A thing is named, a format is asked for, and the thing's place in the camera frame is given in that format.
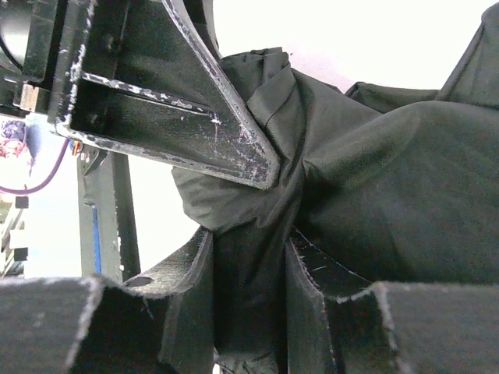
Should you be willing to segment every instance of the worn paint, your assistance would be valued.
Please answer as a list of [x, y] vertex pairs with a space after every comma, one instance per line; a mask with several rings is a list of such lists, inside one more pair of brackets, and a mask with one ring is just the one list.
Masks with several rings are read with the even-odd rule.
[[145, 97], [146, 99], [172, 106], [175, 109], [186, 110], [196, 115], [211, 115], [212, 113], [212, 110], [210, 108], [203, 106], [202, 104], [197, 104], [192, 101], [173, 97], [172, 95], [167, 95], [166, 93], [156, 92], [148, 88], [138, 87], [117, 79], [108, 79], [104, 76], [98, 76], [90, 72], [84, 72], [82, 77], [88, 82], [108, 86], [115, 90], [131, 92], [132, 94], [140, 95], [142, 97]]

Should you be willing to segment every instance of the metal frame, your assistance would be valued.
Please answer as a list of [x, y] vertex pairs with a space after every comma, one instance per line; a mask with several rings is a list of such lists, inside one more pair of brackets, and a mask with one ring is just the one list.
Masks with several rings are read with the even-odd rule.
[[83, 275], [140, 273], [128, 157], [85, 146], [77, 161]]
[[35, 2], [23, 71], [5, 77], [14, 98], [0, 110], [47, 113], [81, 143], [269, 189], [278, 155], [218, 64], [212, 6]]

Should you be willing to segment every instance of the wire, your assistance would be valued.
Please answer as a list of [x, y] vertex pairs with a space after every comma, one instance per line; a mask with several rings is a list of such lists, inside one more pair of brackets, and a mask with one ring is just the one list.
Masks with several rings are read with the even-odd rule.
[[47, 178], [37, 185], [36, 187], [32, 187], [30, 189], [8, 189], [6, 187], [0, 186], [0, 192], [3, 193], [8, 193], [9, 195], [14, 195], [14, 196], [26, 196], [26, 195], [31, 195], [32, 193], [38, 192], [42, 189], [44, 189], [54, 178], [55, 174], [57, 173], [57, 170], [61, 166], [62, 159], [64, 158], [65, 155], [65, 150], [69, 145], [69, 139], [64, 140], [64, 143], [62, 144], [62, 149], [61, 152], [59, 153], [59, 156], [57, 157], [57, 160], [55, 161], [54, 167], [52, 168], [50, 174], [47, 176]]

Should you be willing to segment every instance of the wrinkled fabric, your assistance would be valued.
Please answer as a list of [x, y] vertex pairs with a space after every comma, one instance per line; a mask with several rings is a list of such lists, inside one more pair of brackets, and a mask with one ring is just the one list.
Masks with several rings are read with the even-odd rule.
[[215, 345], [227, 372], [286, 372], [294, 225], [371, 281], [499, 282], [498, 5], [442, 90], [357, 83], [343, 94], [279, 48], [221, 67], [281, 158], [269, 191], [173, 170], [186, 214], [215, 233]]

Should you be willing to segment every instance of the screw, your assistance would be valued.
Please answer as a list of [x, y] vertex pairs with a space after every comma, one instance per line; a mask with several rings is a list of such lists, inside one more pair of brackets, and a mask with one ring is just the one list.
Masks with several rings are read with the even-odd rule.
[[90, 113], [87, 116], [87, 121], [90, 125], [90, 130], [96, 133], [102, 133], [104, 131], [104, 122], [101, 116], [97, 113]]
[[114, 37], [111, 34], [106, 34], [104, 36], [104, 48], [107, 52], [116, 55], [121, 50], [121, 43], [117, 37]]

